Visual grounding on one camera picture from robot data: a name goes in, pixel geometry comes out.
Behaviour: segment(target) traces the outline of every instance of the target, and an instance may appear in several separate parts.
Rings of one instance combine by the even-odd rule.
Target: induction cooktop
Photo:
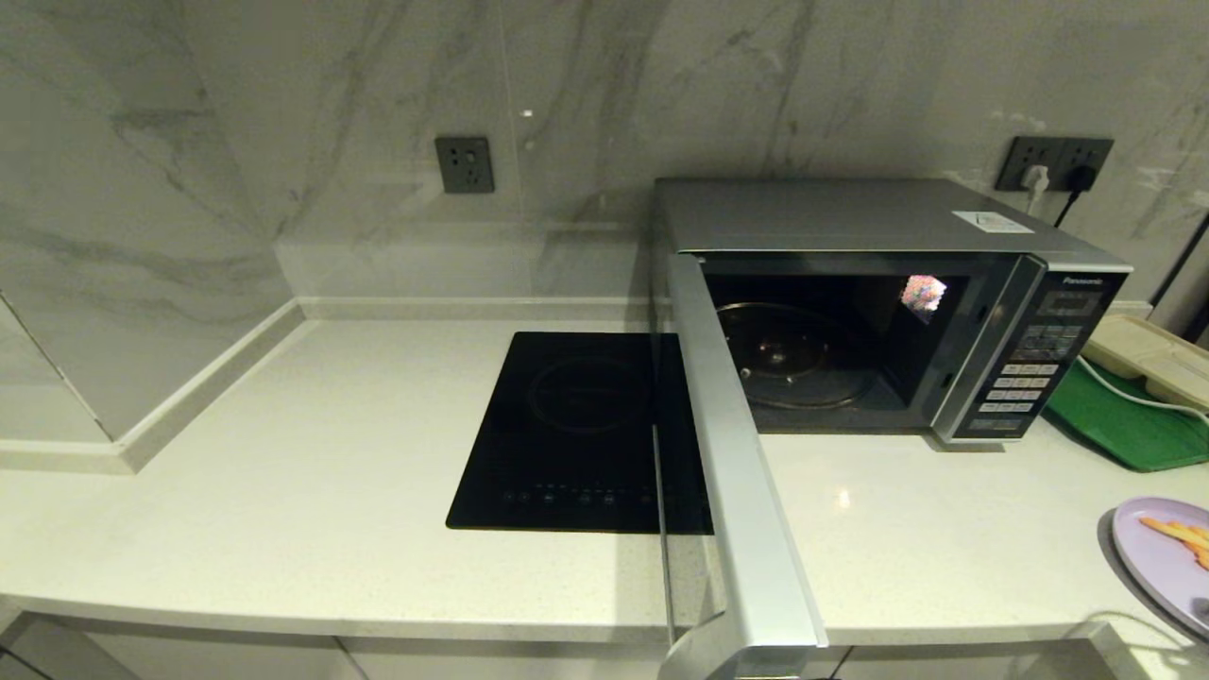
[[[712,534],[676,336],[517,333],[446,525],[659,534],[660,480],[667,531]]]

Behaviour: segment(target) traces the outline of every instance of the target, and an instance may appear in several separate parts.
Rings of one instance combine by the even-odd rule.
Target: wall socket
[[[436,162],[446,194],[491,194],[491,149],[486,137],[438,137]]]
[[[1029,166],[1049,168],[1048,191],[1070,191],[1070,171],[1089,166],[1097,174],[1112,149],[1111,139],[1084,137],[1017,137],[995,183],[997,191],[1026,191],[1020,181]]]

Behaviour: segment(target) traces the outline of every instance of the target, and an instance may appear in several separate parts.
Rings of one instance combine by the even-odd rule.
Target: green tray
[[[1126,394],[1155,399],[1135,382],[1095,368]],[[1091,442],[1130,469],[1156,472],[1209,461],[1209,427],[1187,415],[1122,399],[1078,363],[1049,398],[1046,414],[1059,428]]]

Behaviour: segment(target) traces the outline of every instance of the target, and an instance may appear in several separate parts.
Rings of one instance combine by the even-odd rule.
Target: food on plate
[[[1159,534],[1164,534],[1184,543],[1184,547],[1192,551],[1197,558],[1197,564],[1209,571],[1209,529],[1204,526],[1181,524],[1179,521],[1162,521],[1152,517],[1143,517],[1139,520]]]

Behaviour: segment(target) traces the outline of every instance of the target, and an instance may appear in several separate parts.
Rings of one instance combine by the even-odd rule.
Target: white countertop
[[[665,639],[658,537],[445,528],[521,329],[623,325],[312,321],[135,477],[0,472],[0,593],[31,611],[242,630]],[[1110,656],[1123,640],[1123,676],[1209,676],[1209,651],[1151,613],[1097,540],[1132,496],[1209,506],[1209,466],[1130,473],[1043,421],[1001,453],[763,439],[833,644],[1098,632]]]

